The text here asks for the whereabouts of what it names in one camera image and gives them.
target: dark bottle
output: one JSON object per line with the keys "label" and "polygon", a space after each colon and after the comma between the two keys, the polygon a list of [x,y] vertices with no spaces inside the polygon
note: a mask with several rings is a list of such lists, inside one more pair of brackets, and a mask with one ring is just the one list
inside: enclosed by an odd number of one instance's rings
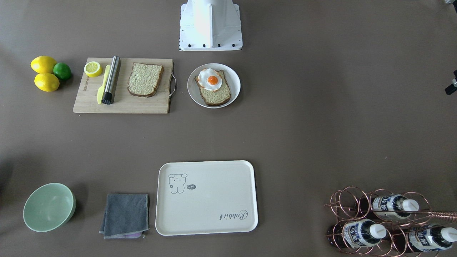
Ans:
{"label": "dark bottle", "polygon": [[367,211],[367,219],[371,220],[391,220],[399,221],[411,216],[411,213],[397,213],[396,211],[418,211],[419,204],[417,201],[408,199],[401,194],[391,194],[386,196],[378,196],[371,199],[373,211],[370,210],[368,199],[360,199],[360,211],[357,216],[363,216]]}
{"label": "dark bottle", "polygon": [[369,219],[347,222],[344,225],[333,226],[327,231],[329,243],[339,248],[361,248],[371,247],[379,244],[381,238],[387,234],[386,229],[381,224],[376,224]]}
{"label": "dark bottle", "polygon": [[447,250],[457,241],[457,230],[436,224],[413,227],[409,231],[393,231],[393,241],[399,252],[436,252]]}

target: towel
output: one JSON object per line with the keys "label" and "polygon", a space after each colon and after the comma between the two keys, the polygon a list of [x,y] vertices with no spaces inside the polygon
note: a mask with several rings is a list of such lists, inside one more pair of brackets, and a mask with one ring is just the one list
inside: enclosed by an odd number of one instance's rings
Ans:
{"label": "towel", "polygon": [[100,234],[103,238],[139,238],[149,229],[147,194],[108,194]]}

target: wooden cutting board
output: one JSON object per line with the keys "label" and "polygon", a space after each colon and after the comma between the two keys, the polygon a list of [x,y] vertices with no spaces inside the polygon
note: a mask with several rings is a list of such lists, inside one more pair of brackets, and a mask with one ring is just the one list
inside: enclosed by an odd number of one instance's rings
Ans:
{"label": "wooden cutting board", "polygon": [[[170,82],[173,59],[133,59],[121,58],[117,78],[114,102],[110,105],[97,103],[97,91],[103,82],[105,67],[111,65],[112,58],[88,58],[87,62],[100,63],[103,72],[98,77],[81,78],[80,87],[73,106],[76,113],[168,113],[170,108]],[[127,81],[132,72],[133,63],[161,64],[164,67],[157,93],[152,97],[132,96],[127,91]]]}

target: toast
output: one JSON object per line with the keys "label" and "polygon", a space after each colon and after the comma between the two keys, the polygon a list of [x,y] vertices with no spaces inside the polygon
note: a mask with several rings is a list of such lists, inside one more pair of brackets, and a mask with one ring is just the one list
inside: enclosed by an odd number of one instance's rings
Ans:
{"label": "toast", "polygon": [[133,96],[151,97],[156,94],[164,67],[155,64],[133,63],[127,90]]}
{"label": "toast", "polygon": [[227,84],[227,80],[225,79],[224,71],[219,70],[217,71],[219,75],[222,78],[222,85],[221,88],[219,88],[216,91],[210,91],[204,89],[202,86],[200,86],[200,81],[198,79],[198,76],[195,77],[195,82],[197,82],[198,89],[200,90],[200,95],[203,98],[203,101],[205,101],[205,104],[208,106],[219,106],[227,103],[230,98],[232,97],[232,94],[230,93],[230,88],[229,85]]}

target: cartoon animal drawing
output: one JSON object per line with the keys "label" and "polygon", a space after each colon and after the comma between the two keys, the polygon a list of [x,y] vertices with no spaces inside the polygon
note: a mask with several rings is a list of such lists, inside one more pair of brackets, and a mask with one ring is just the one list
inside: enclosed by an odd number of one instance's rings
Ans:
{"label": "cartoon animal drawing", "polygon": [[168,183],[172,194],[184,192],[184,184],[186,183],[187,174],[170,174],[168,175]]}

